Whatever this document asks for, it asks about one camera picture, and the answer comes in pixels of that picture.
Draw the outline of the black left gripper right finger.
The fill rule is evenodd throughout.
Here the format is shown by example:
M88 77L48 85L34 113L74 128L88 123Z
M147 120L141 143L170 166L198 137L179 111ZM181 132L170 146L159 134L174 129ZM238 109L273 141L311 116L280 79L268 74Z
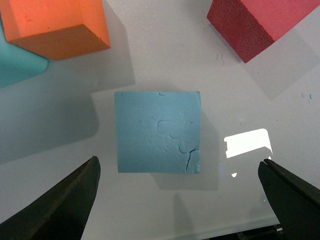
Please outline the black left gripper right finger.
M258 166L267 200L290 240L320 238L320 190L271 159Z

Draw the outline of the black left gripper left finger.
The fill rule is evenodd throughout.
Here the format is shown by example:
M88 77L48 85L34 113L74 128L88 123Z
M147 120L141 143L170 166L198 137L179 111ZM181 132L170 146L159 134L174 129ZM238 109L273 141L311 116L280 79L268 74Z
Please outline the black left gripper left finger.
M80 240L96 199L101 166L93 156L0 225L2 240Z

